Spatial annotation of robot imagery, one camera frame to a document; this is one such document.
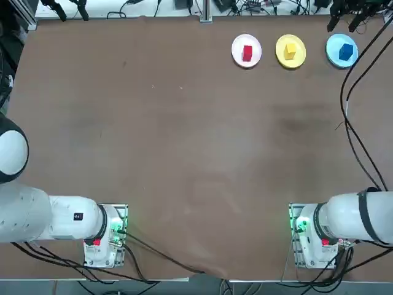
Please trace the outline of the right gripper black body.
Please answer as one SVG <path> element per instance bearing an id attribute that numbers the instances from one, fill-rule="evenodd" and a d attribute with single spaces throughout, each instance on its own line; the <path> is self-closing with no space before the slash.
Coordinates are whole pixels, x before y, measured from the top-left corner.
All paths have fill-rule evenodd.
<path id="1" fill-rule="evenodd" d="M 334 0 L 330 7 L 331 13 L 350 13 L 363 11 L 371 7 L 380 7 L 381 1 Z"/>

